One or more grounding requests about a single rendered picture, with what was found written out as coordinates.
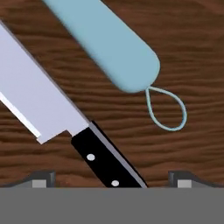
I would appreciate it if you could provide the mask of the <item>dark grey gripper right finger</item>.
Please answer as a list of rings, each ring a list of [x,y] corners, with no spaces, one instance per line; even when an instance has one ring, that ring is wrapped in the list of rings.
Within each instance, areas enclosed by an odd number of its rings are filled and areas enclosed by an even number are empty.
[[[224,188],[224,185],[205,181],[190,171],[169,171],[168,172],[169,187],[176,188],[201,188],[213,187]]]

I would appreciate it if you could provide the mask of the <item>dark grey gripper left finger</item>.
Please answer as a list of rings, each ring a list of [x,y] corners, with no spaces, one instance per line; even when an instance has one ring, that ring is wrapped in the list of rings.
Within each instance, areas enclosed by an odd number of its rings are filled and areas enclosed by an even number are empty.
[[[24,187],[24,188],[51,188],[55,187],[55,172],[50,171],[34,171],[27,177],[18,181],[0,185],[0,188],[7,187]]]

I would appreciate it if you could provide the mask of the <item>light blue peeler with loop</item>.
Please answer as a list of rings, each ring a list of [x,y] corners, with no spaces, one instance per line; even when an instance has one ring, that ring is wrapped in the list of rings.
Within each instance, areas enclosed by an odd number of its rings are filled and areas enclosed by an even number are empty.
[[[172,92],[153,86],[160,71],[157,54],[102,0],[42,1],[115,86],[126,93],[145,92],[150,115],[151,91],[173,97],[182,110],[181,123],[167,127],[157,118],[152,121],[164,130],[183,129],[185,104]]]

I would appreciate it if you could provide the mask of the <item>black-handled kitchen knife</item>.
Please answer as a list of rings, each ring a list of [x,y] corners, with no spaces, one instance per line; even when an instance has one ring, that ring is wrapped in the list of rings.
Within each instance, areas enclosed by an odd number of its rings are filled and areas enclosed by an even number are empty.
[[[2,21],[0,102],[40,144],[68,132],[71,145],[106,187],[147,186],[96,122],[84,116]]]

